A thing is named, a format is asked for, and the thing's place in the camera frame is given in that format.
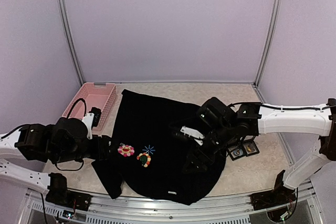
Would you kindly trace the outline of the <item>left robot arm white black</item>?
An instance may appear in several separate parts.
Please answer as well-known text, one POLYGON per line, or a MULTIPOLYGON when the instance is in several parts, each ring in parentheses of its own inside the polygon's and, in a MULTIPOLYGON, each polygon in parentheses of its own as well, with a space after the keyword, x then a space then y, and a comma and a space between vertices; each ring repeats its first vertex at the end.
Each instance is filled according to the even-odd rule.
POLYGON ((42 173, 9 162, 21 157, 28 161, 52 164, 85 158, 109 160, 117 147, 109 136, 91 133, 92 119, 60 118, 56 124, 25 124, 1 136, 1 178, 22 184, 41 193, 47 202, 66 207, 88 206, 90 196, 68 189, 60 173, 42 173))

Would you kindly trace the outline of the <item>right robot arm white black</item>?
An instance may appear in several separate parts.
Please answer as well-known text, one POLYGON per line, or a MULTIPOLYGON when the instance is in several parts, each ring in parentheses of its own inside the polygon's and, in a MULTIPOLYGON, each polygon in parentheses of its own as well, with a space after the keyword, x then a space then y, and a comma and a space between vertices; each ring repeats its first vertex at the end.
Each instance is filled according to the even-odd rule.
POLYGON ((214 163, 217 152, 242 143, 247 136, 268 133, 306 133, 318 135, 315 146, 289 169, 281 171, 274 188, 250 196, 255 210, 279 206, 298 199, 299 185, 324 165, 335 161, 335 99, 312 106, 270 105, 242 102, 234 111, 216 97, 207 100, 197 111, 197 117, 209 126, 203 135, 183 126, 180 133, 194 140, 183 171, 205 172, 214 163))

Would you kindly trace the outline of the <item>black t-shirt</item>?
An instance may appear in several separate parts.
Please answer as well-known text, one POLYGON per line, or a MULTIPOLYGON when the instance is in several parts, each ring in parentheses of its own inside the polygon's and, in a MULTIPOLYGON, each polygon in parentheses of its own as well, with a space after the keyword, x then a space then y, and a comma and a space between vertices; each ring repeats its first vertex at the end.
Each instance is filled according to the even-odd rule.
POLYGON ((182 171, 192 142, 173 137, 174 126, 188 126, 207 133, 196 119, 198 105, 122 91, 112 138, 134 147, 135 153, 123 157, 118 152, 109 160, 94 161, 92 167, 111 198, 121 195, 122 183, 137 194, 190 205, 204 198, 218 182, 223 170, 185 174, 182 171), (147 168, 136 159, 142 149, 152 145, 156 151, 147 168))

